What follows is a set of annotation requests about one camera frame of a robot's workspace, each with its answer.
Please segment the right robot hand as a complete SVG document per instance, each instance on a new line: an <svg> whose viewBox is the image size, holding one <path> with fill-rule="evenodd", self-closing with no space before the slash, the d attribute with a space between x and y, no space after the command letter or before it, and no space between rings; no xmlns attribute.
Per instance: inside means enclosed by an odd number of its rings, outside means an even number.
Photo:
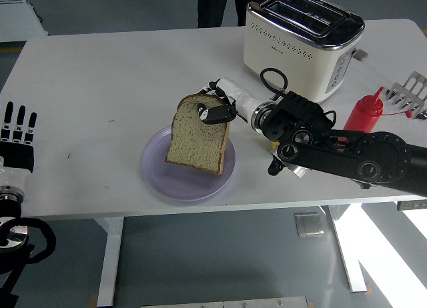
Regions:
<svg viewBox="0 0 427 308"><path fill-rule="evenodd" d="M262 132L262 117L265 117L274 107L273 101L262 101L249 91L226 77L211 81L199 94L213 93L225 104L207 108L203 103L197 104L197 113L201 121L207 125L227 123L237 116L241 117L252 129Z"/></svg>

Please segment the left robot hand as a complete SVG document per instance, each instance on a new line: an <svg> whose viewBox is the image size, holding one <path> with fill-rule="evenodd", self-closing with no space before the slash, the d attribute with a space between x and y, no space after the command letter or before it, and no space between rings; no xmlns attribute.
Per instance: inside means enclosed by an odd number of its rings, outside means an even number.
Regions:
<svg viewBox="0 0 427 308"><path fill-rule="evenodd" d="M34 169L34 128L36 112L32 112L25 123L26 107L21 105L13 121L14 105L6 105L1 124L1 188L23 191L26 178Z"/></svg>

